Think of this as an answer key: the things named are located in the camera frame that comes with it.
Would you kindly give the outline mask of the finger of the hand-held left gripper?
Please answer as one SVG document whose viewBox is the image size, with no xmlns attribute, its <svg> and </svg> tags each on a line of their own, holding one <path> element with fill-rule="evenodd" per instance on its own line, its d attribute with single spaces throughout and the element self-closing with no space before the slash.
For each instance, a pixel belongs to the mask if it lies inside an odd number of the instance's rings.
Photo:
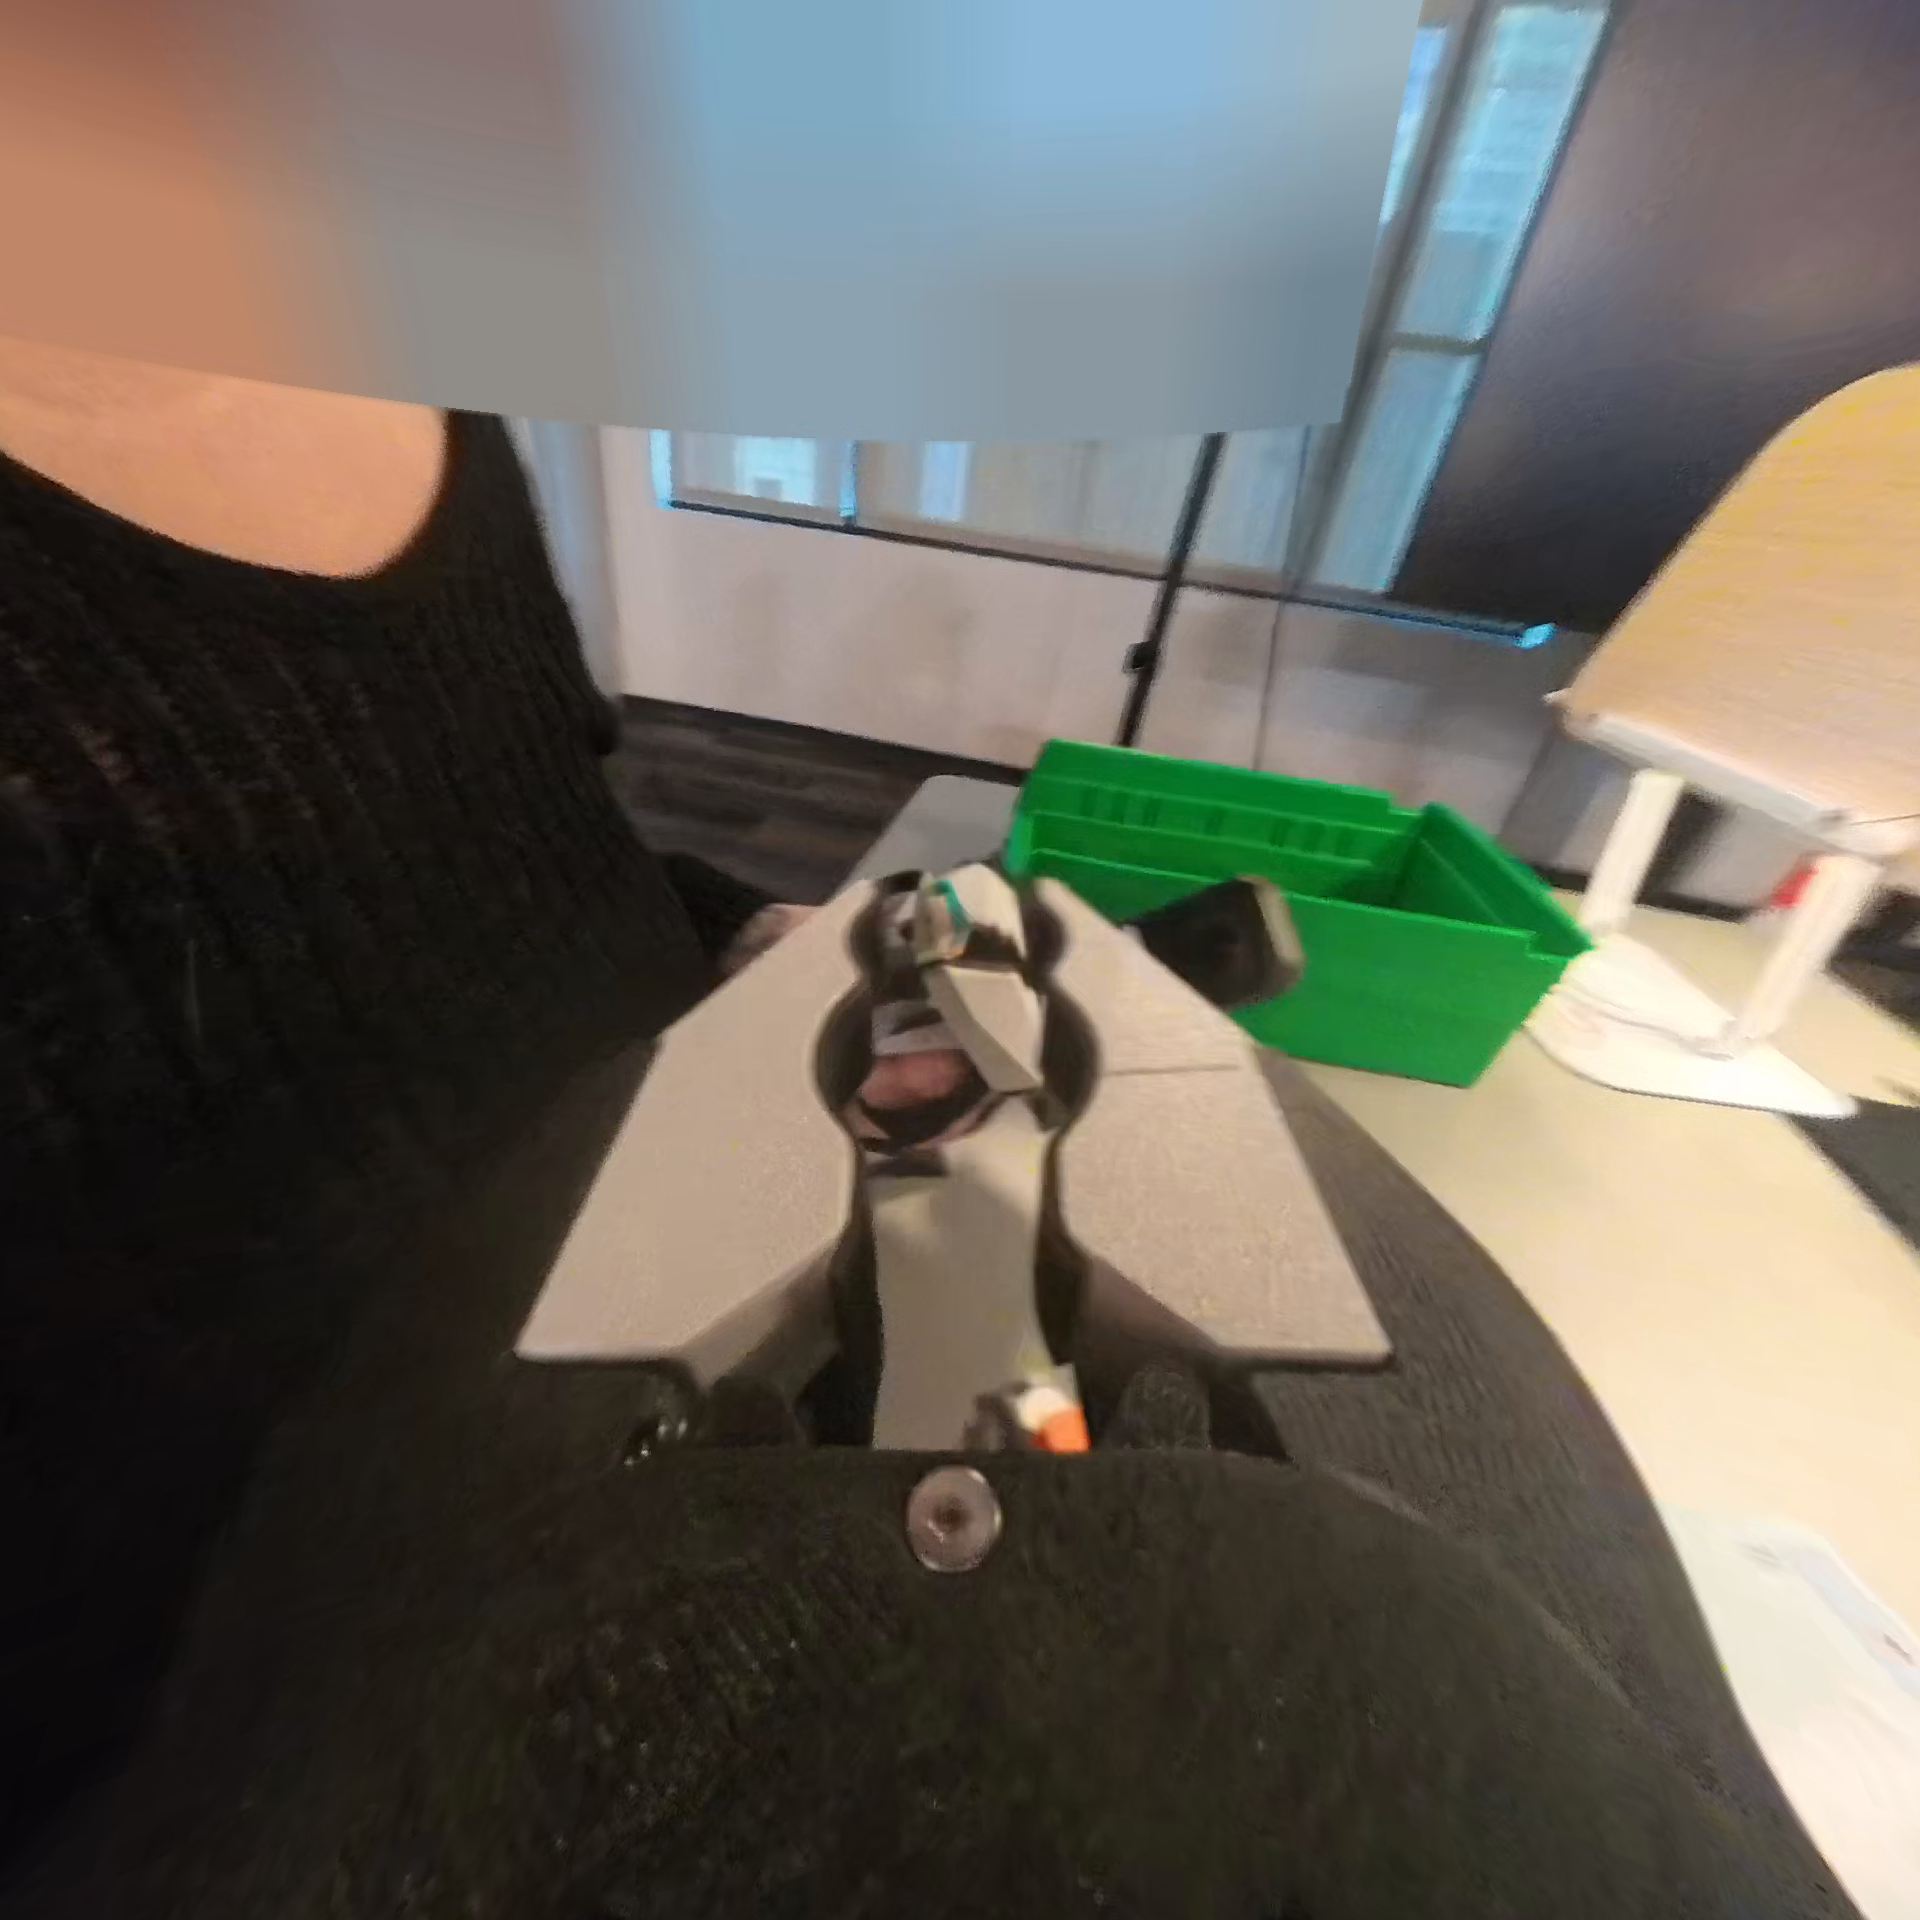
<svg viewBox="0 0 1920 1920">
<path fill-rule="evenodd" d="M 928 1002 L 993 1092 L 1042 1090 L 1042 993 L 1015 951 L 920 961 Z"/>
</svg>

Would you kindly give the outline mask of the person's left hand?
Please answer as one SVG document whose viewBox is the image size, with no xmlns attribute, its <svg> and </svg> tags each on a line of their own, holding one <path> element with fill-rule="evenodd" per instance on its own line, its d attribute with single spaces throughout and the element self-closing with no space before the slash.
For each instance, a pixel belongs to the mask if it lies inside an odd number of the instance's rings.
<svg viewBox="0 0 1920 1920">
<path fill-rule="evenodd" d="M 959 1046 L 875 1053 L 856 1102 L 866 1112 L 918 1112 L 960 1100 L 978 1100 L 981 1080 Z"/>
</svg>

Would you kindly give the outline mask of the person's black knit sweater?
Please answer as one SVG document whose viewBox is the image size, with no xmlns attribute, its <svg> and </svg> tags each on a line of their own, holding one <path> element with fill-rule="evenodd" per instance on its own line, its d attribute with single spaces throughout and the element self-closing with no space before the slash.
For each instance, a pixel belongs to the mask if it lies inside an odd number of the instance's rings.
<svg viewBox="0 0 1920 1920">
<path fill-rule="evenodd" d="M 511 426 L 384 566 L 5 456 L 5 1878 L 130 1743 L 425 1202 L 774 904 L 646 846 Z"/>
</svg>

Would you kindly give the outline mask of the green plastic bin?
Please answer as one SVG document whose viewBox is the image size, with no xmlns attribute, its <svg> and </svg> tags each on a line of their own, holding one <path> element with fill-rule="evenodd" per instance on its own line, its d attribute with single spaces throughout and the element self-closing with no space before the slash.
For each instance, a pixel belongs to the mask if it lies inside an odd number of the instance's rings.
<svg viewBox="0 0 1920 1920">
<path fill-rule="evenodd" d="M 1123 922 L 1213 882 L 1272 879 L 1303 975 L 1235 1022 L 1293 1058 L 1474 1085 L 1594 938 L 1448 804 L 1055 738 L 1003 857 Z"/>
</svg>

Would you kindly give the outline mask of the wood panel on white stand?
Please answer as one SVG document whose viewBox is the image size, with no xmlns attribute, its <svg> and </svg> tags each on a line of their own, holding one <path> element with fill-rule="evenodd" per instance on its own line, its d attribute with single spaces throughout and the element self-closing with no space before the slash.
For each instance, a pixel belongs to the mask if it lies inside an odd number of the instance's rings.
<svg viewBox="0 0 1920 1920">
<path fill-rule="evenodd" d="M 1592 942 L 1528 1020 L 1615 1092 L 1837 1119 L 1777 1036 L 1918 832 L 1918 368 L 1790 421 L 1673 548 L 1575 679 L 1559 726 L 1630 780 L 1575 922 Z M 1750 996 L 1718 1005 L 1625 933 L 1681 798 L 1792 837 L 1803 884 Z"/>
</svg>

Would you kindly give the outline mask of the orange lego balloon build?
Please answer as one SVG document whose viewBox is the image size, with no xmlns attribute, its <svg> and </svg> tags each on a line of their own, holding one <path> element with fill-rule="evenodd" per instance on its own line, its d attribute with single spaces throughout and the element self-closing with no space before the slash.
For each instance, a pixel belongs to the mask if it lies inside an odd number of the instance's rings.
<svg viewBox="0 0 1920 1920">
<path fill-rule="evenodd" d="M 1088 1414 L 1072 1372 L 1027 1375 L 976 1399 L 968 1424 L 975 1452 L 1077 1455 L 1090 1449 Z"/>
</svg>

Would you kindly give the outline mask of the black tripod stand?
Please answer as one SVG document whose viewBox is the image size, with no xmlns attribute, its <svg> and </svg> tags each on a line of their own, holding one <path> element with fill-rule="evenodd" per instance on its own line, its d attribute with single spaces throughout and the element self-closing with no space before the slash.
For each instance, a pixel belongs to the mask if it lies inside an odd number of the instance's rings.
<svg viewBox="0 0 1920 1920">
<path fill-rule="evenodd" d="M 1150 697 L 1162 676 L 1170 621 L 1178 612 L 1183 592 L 1187 586 L 1190 568 L 1194 562 L 1194 548 L 1209 514 L 1209 503 L 1216 489 L 1218 469 L 1225 460 L 1227 440 L 1230 434 L 1213 431 L 1206 434 L 1198 442 L 1185 501 L 1178 512 L 1178 518 L 1173 520 L 1173 534 L 1159 570 L 1153 609 L 1147 615 L 1141 640 L 1130 648 L 1125 657 L 1123 670 L 1127 679 L 1127 689 L 1117 733 L 1117 742 L 1125 749 L 1137 746 L 1141 738 Z"/>
</svg>

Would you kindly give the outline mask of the glass window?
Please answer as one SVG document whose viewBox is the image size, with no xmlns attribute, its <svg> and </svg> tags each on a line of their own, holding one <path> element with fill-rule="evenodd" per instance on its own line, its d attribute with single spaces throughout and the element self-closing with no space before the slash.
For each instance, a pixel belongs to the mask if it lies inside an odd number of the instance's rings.
<svg viewBox="0 0 1920 1920">
<path fill-rule="evenodd" d="M 1111 577 L 1391 602 L 1618 5 L 1424 5 L 1344 414 L 1230 437 L 648 437 L 659 508 Z"/>
</svg>

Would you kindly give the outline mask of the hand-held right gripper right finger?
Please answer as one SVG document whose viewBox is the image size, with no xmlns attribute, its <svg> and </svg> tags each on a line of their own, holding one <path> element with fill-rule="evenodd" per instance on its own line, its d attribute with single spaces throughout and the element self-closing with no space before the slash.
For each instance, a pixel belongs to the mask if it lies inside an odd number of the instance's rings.
<svg viewBox="0 0 1920 1920">
<path fill-rule="evenodd" d="M 1061 879 L 1035 879 L 1031 900 L 1059 936 L 1048 1009 L 1067 1117 L 1049 1233 L 1094 1425 L 1158 1364 L 1225 1386 L 1391 1366 L 1259 1044 Z"/>
</svg>

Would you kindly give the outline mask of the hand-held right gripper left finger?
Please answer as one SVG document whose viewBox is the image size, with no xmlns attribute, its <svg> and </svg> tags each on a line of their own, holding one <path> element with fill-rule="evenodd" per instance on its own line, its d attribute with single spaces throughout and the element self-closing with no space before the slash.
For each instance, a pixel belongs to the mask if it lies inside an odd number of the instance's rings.
<svg viewBox="0 0 1920 1920">
<path fill-rule="evenodd" d="M 824 1041 L 866 975 L 856 879 L 674 1022 L 515 1336 L 536 1369 L 761 1378 L 831 1445 L 869 1449 L 879 1313 L 858 1152 Z"/>
</svg>

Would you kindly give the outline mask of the open instruction booklet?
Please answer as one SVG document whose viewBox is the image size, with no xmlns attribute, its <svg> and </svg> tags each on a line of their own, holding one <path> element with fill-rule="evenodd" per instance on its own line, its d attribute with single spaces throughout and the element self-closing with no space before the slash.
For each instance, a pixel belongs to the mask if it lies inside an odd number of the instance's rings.
<svg viewBox="0 0 1920 1920">
<path fill-rule="evenodd" d="M 1743 1717 L 1871 1918 L 1918 1916 L 1918 1636 L 1818 1533 L 1661 1506 Z"/>
</svg>

